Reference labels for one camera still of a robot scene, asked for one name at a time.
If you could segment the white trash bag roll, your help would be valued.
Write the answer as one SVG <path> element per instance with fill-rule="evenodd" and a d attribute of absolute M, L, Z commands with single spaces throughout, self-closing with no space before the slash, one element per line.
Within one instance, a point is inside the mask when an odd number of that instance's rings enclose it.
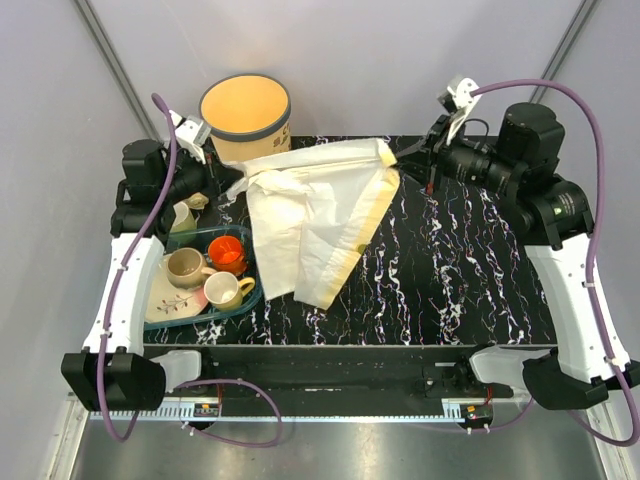
<path fill-rule="evenodd" d="M 202 192 L 197 192 L 187 198 L 185 203 L 192 210 L 202 211 L 209 204 L 209 198 Z"/>

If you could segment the detached white trash bag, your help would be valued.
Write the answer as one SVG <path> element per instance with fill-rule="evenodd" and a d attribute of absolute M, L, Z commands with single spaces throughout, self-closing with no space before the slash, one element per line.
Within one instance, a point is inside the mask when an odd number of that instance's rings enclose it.
<path fill-rule="evenodd" d="M 232 163 L 242 176 L 226 195 L 246 197 L 266 299 L 332 305 L 398 191 L 396 163 L 381 138 Z"/>

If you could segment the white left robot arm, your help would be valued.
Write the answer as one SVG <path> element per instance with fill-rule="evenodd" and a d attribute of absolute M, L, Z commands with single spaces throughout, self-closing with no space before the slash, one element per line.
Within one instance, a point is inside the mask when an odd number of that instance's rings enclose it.
<path fill-rule="evenodd" d="M 203 396 L 216 382 L 216 372 L 202 363 L 199 351 L 146 358 L 145 313 L 175 219 L 174 204 L 198 192 L 218 195 L 242 173 L 217 158 L 199 162 L 184 147 L 151 139 L 127 144 L 122 167 L 104 294 L 80 351 L 65 354 L 61 363 L 64 379 L 90 412 L 152 411 L 181 384 Z"/>

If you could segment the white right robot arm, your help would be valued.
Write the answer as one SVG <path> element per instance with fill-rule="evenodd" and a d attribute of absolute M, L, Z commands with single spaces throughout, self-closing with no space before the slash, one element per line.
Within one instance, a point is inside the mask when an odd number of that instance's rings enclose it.
<path fill-rule="evenodd" d="M 454 371 L 457 390 L 472 397 L 501 384 L 527 391 L 547 410 L 586 410 L 620 389 L 614 358 L 637 386 L 639 363 L 615 330 L 608 330 L 612 354 L 600 339 L 588 293 L 597 280 L 586 276 L 595 224 L 584 191 L 556 172 L 565 136 L 556 114 L 517 103 L 507 108 L 495 137 L 473 142 L 451 136 L 452 129 L 451 116 L 440 116 L 425 139 L 398 154 L 397 166 L 428 194 L 445 178 L 497 194 L 500 215 L 541 282 L 557 339 L 550 350 L 475 348 Z"/>

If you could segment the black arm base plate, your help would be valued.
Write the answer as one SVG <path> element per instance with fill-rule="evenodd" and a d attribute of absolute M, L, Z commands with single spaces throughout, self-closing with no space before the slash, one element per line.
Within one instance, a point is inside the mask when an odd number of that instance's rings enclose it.
<path fill-rule="evenodd" d="M 508 398 L 512 390 L 484 386 L 461 368 L 465 346 L 147 345 L 152 358 L 171 350 L 203 354 L 203 375 L 241 378 L 274 389 L 399 389 L 451 397 Z"/>

